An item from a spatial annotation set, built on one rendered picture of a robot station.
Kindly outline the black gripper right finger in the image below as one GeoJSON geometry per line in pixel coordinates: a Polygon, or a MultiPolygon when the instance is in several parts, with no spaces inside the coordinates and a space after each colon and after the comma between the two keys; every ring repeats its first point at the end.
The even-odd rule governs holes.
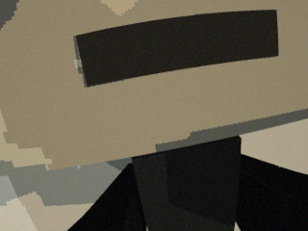
{"type": "Polygon", "coordinates": [[[235,222],[240,231],[308,231],[308,174],[242,154],[235,222]]]}

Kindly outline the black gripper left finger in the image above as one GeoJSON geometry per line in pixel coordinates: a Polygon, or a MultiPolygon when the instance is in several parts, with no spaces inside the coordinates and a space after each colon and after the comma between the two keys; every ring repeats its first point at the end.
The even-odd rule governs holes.
{"type": "Polygon", "coordinates": [[[132,163],[124,167],[86,212],[66,231],[146,231],[132,163]]]}

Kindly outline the black two-prong plug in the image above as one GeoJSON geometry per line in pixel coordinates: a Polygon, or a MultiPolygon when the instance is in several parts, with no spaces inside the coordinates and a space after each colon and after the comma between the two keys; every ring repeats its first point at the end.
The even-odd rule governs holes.
{"type": "Polygon", "coordinates": [[[235,231],[240,135],[132,157],[147,231],[235,231]]]}

